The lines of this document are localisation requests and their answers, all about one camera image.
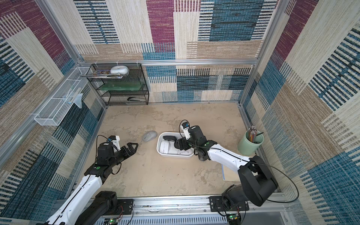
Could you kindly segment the white plastic storage box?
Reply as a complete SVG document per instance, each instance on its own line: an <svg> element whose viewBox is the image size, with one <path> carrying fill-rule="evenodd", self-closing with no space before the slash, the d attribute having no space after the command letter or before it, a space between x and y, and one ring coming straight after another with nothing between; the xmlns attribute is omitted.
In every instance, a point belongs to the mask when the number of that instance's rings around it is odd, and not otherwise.
<svg viewBox="0 0 360 225"><path fill-rule="evenodd" d="M173 141L170 141L170 144L171 144L171 149L169 151L168 154L161 154L159 152L159 147L160 147L160 143L164 140L163 139L163 136L175 136L177 137L177 139L181 139L182 137L185 137L185 135L183 133L178 133L178 132L163 132L159 135L158 137L158 140L157 140L157 152L163 156L163 157L168 157L168 158L181 158L181 159L189 159L191 158L193 155L190 155L190 156L181 156L181 155L178 155L177 152L178 152L178 149L176 149L174 147L174 142Z"/></svg>

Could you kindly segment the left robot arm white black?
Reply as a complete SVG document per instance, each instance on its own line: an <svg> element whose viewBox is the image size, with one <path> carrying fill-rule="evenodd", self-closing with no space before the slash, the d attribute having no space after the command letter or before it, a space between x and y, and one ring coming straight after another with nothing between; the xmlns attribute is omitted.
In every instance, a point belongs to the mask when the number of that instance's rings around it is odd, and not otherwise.
<svg viewBox="0 0 360 225"><path fill-rule="evenodd" d="M120 205L117 194L113 191L102 191L96 195L89 207L86 205L100 189L110 175L113 167L135 155L139 144L129 142L126 146L117 147L115 143L103 142L97 148L95 163L84 173L80 184L65 203L49 218L44 225L93 225L107 213L118 213Z"/></svg>

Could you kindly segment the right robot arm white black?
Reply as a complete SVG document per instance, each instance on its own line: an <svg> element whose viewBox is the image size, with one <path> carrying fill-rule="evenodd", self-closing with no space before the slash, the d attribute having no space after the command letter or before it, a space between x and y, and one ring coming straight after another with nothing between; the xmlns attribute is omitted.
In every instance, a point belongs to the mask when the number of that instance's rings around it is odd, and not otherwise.
<svg viewBox="0 0 360 225"><path fill-rule="evenodd" d="M222 205L225 209L236 208L245 201L262 206L278 188L272 172L258 156L237 155L213 140L200 145L181 138L175 141L174 147L179 150L193 148L203 161L220 163L239 175L241 185L232 185L222 193Z"/></svg>

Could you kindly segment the black mouse oval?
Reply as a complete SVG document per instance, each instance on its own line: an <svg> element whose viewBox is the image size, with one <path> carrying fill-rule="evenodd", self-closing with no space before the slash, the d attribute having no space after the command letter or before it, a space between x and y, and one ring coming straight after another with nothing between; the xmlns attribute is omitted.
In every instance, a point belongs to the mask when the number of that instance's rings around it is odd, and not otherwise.
<svg viewBox="0 0 360 225"><path fill-rule="evenodd" d="M163 139L166 141L173 141L173 142L177 141L177 137L175 136L163 136Z"/></svg>

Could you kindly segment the grey computer mouse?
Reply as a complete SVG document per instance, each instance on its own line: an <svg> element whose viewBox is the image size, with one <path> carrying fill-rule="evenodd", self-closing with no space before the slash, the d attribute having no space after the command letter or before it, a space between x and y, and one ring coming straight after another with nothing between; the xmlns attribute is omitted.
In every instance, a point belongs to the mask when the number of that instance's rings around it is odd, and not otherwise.
<svg viewBox="0 0 360 225"><path fill-rule="evenodd" d="M157 132L154 130L151 131L147 131L143 136L142 136L142 141L143 142L149 142L153 139L155 139L157 137Z"/></svg>

